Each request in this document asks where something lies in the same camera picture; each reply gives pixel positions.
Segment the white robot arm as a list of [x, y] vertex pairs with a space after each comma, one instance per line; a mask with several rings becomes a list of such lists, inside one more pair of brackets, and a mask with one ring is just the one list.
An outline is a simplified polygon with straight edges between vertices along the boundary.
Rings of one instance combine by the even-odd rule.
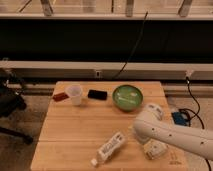
[[141, 144], [155, 139], [213, 161], [213, 131], [168, 124], [155, 103], [146, 104], [133, 122], [133, 132]]

